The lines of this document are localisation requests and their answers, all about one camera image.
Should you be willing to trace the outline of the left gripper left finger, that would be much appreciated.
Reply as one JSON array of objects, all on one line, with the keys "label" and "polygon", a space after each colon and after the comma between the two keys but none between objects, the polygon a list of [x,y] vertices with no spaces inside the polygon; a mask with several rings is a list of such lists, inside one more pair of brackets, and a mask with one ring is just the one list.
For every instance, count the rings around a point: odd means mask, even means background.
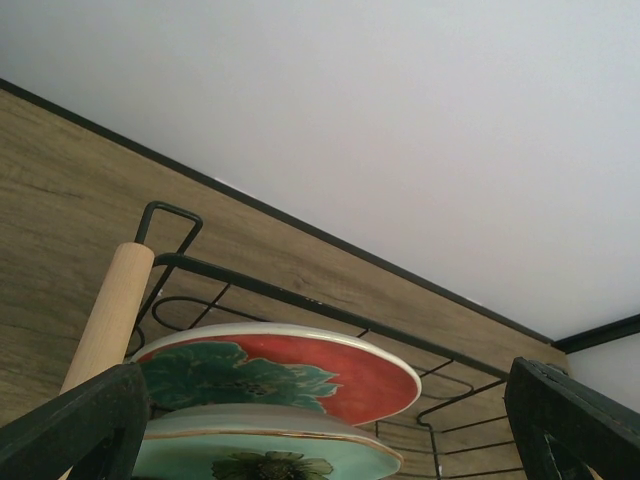
[{"label": "left gripper left finger", "polygon": [[129,479],[149,415],[141,368],[114,366],[1,428],[3,479]]}]

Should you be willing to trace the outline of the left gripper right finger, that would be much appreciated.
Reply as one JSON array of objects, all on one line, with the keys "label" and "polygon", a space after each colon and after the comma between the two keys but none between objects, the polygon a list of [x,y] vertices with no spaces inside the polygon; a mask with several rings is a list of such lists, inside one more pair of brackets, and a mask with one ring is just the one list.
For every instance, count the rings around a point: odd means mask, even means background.
[{"label": "left gripper right finger", "polygon": [[504,402],[528,479],[639,477],[639,414],[562,370],[516,358]]}]

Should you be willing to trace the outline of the light blue plate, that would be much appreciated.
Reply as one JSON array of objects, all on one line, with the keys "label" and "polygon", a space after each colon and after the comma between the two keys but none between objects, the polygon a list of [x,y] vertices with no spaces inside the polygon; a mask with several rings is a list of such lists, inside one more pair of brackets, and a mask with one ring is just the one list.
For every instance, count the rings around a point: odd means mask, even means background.
[{"label": "light blue plate", "polygon": [[383,479],[404,460],[374,435],[298,407],[227,404],[147,424],[135,479]]}]

